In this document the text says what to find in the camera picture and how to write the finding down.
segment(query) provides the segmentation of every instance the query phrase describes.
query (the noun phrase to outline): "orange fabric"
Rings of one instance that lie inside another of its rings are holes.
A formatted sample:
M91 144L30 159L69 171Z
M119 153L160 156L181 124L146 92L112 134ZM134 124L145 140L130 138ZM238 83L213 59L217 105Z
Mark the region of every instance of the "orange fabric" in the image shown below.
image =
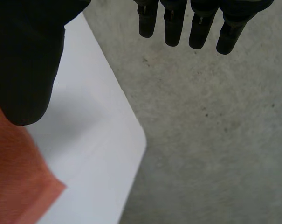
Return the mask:
M0 110L0 224L34 224L63 192L24 127Z

